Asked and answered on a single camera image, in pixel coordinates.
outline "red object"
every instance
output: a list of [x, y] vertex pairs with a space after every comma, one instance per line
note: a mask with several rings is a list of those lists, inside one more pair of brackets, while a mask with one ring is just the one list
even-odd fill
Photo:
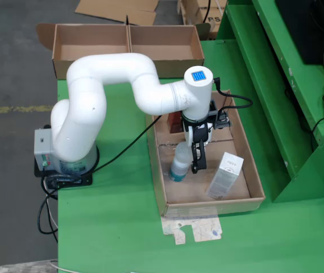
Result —
[[171, 134], [183, 132], [181, 112], [168, 114], [167, 125]]

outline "blue led display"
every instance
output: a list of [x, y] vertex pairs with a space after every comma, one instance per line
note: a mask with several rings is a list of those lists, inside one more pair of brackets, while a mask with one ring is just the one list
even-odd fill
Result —
[[201, 81], [201, 80], [205, 80], [205, 74], [203, 73], [203, 71], [198, 71], [198, 72], [193, 72], [191, 73], [194, 81]]

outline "paper sheet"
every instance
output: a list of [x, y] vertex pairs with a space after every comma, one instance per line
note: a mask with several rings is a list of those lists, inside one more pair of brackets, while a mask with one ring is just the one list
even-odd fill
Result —
[[180, 229], [183, 226], [191, 225], [195, 242], [219, 240], [222, 236], [222, 229], [219, 217], [202, 216], [202, 217], [161, 217], [163, 234], [175, 237], [177, 245], [186, 242], [185, 233]]

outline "cardboard box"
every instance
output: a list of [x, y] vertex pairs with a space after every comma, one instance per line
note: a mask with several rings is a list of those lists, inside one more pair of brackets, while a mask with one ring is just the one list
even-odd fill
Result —
[[96, 54], [130, 52], [128, 27], [122, 24], [38, 24], [38, 38], [52, 50], [58, 79], [66, 79], [77, 59]]
[[[230, 97], [213, 92], [217, 106], [234, 105]], [[148, 146], [151, 158], [153, 183], [161, 216], [186, 217], [208, 216], [247, 212], [257, 209], [265, 195], [256, 169], [248, 140], [236, 109], [229, 109], [232, 126], [213, 131], [213, 139], [206, 150], [207, 169], [192, 174], [191, 170], [182, 182], [171, 181], [168, 172], [175, 155], [174, 146], [184, 140], [183, 133], [170, 134], [166, 117], [161, 118], [149, 130]], [[147, 124], [154, 117], [147, 116]], [[205, 194], [224, 154], [237, 155], [244, 159], [242, 172], [230, 189], [228, 195], [215, 200]]]
[[131, 52], [145, 54], [161, 78], [183, 77], [204, 55], [195, 26], [129, 26]]
[[158, 0], [80, 0], [75, 12], [131, 24], [153, 25]]
[[[218, 3], [215, 0], [211, 0], [210, 10], [220, 8], [223, 11], [225, 9], [226, 3], [227, 0], [219, 0]], [[186, 12], [189, 14], [189, 16], [194, 17], [197, 15], [199, 10], [207, 10], [209, 0], [188, 0], [185, 1], [184, 4], [186, 7]]]
[[206, 35], [204, 34], [206, 27], [204, 27], [203, 20], [207, 12], [208, 0], [189, 0], [180, 3], [184, 23], [195, 24], [201, 39], [215, 39], [217, 37], [227, 0], [219, 0], [218, 3], [219, 6], [216, 1], [211, 1], [210, 11], [206, 20], [206, 23], [211, 25], [210, 33]]

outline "gray control box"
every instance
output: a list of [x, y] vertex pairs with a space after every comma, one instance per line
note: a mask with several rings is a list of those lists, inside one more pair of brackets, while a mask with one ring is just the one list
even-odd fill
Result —
[[53, 162], [54, 153], [52, 145], [51, 129], [35, 130], [35, 159], [40, 171], [52, 171], [55, 169]]

